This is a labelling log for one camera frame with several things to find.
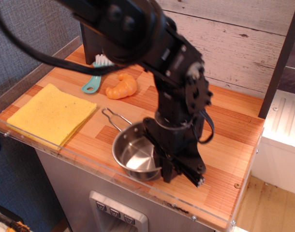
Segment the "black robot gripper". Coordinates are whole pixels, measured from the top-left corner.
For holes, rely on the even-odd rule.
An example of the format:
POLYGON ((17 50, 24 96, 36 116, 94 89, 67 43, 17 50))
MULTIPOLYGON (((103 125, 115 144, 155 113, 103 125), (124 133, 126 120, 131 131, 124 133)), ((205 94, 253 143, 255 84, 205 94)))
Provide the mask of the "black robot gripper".
POLYGON ((203 117, 179 128, 164 128, 150 117, 144 118, 143 125, 144 136, 154 145, 155 166, 161 169, 165 183, 181 174, 196 187, 204 183, 206 166, 197 148, 204 126, 203 117))

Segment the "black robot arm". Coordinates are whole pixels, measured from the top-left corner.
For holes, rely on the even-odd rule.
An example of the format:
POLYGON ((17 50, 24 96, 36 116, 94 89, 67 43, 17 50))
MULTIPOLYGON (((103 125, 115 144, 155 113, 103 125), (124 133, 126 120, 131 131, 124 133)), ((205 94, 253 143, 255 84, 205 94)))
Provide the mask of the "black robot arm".
POLYGON ((206 171, 197 145, 212 92, 202 55, 178 34, 154 0, 63 0, 75 19, 98 34, 107 58, 119 66, 137 64, 153 74, 158 91, 154 118, 143 120, 162 177, 184 174, 195 186, 206 171))

